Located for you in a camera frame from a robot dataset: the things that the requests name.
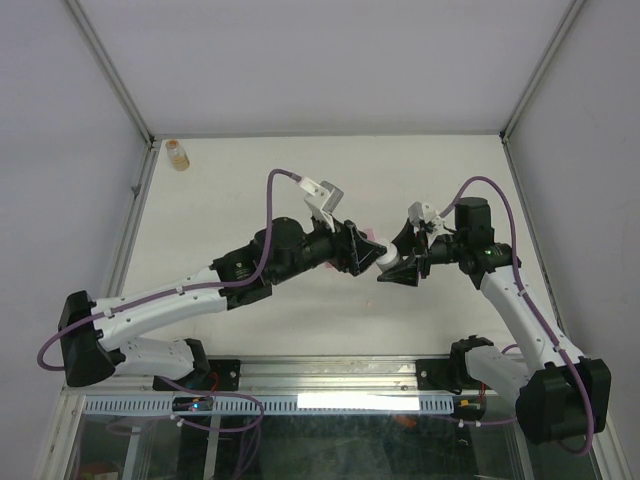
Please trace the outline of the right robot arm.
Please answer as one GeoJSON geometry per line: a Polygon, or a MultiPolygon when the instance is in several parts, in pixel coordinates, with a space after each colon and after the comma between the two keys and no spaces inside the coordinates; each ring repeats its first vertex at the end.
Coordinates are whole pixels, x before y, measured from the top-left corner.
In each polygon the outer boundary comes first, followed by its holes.
{"type": "Polygon", "coordinates": [[[457,265],[498,312],[522,358],[511,359],[492,341],[472,335],[452,344],[433,383],[455,394],[474,383],[491,388],[513,406],[525,437],[536,445],[602,432],[611,389],[607,365],[588,358],[547,319],[511,245],[496,242],[488,202],[466,197],[454,211],[449,230],[434,207],[412,204],[390,254],[379,262],[378,279],[415,287],[433,266],[457,265]]]}

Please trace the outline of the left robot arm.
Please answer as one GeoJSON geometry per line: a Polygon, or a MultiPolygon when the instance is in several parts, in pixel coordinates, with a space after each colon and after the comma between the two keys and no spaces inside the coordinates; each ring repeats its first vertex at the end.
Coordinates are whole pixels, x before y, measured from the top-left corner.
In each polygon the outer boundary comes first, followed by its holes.
{"type": "Polygon", "coordinates": [[[86,387],[113,375],[151,375],[201,387],[210,373],[201,341],[154,340],[149,332],[264,300],[274,286],[325,263],[358,276],[386,252],[351,221],[315,221],[305,232],[297,221],[280,217],[246,246],[156,290],[100,300],[74,292],[58,324],[66,383],[86,387]]]}

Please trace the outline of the pink weekly pill organizer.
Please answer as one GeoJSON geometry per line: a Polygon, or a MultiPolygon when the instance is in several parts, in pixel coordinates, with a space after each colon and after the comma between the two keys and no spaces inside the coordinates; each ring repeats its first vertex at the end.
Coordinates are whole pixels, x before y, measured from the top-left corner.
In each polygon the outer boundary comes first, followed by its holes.
{"type": "MultiPolygon", "coordinates": [[[[374,231],[373,231],[372,228],[365,228],[364,230],[361,230],[361,233],[363,233],[364,236],[368,240],[370,240],[370,241],[374,241],[375,240],[375,235],[374,235],[374,231]]],[[[335,270],[335,267],[332,264],[328,263],[328,262],[326,262],[324,264],[324,267],[327,268],[327,269],[335,270]]]]}

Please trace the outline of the white pill bottle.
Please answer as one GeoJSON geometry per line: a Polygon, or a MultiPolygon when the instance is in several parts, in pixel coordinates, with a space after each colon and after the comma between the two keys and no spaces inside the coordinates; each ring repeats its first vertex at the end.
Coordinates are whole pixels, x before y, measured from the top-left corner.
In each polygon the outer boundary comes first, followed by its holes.
{"type": "Polygon", "coordinates": [[[386,239],[381,239],[379,244],[385,247],[386,252],[376,260],[376,265],[382,272],[385,272],[399,263],[400,254],[397,247],[386,239]]]}

